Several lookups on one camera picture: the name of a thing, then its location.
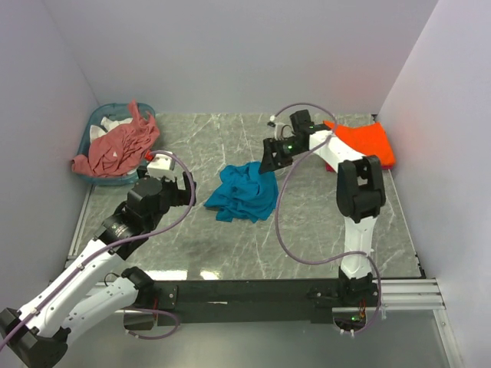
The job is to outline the teal blue t shirt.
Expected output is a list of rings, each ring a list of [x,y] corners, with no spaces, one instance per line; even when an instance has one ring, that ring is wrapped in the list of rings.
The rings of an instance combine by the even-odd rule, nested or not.
[[[259,172],[260,162],[228,165],[220,173],[221,184],[205,201],[204,207],[216,211],[216,220],[234,219],[252,223],[265,221],[273,213],[278,198],[274,172]]]

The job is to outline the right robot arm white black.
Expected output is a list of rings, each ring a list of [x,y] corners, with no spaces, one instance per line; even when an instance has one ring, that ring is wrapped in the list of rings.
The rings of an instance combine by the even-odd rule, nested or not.
[[[259,172],[272,173],[290,167],[311,155],[323,159],[336,173],[336,203],[344,218],[344,251],[338,256],[336,298],[353,306],[378,293],[373,282],[377,273],[371,258],[374,227],[386,203],[381,161],[350,147],[339,135],[339,125],[314,123],[308,110],[290,116],[291,136],[284,136],[284,124],[270,116],[275,135],[263,141]]]

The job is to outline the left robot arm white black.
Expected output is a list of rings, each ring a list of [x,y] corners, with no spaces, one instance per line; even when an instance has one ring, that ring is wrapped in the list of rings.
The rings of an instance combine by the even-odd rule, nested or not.
[[[124,270],[93,296],[88,292],[158,235],[157,226],[170,208],[192,208],[196,184],[189,172],[183,180],[180,189],[175,179],[140,178],[68,268],[24,306],[1,312],[2,347],[28,367],[53,367],[80,335],[113,312],[145,307],[143,312],[155,313],[159,298],[154,281],[137,267]]]

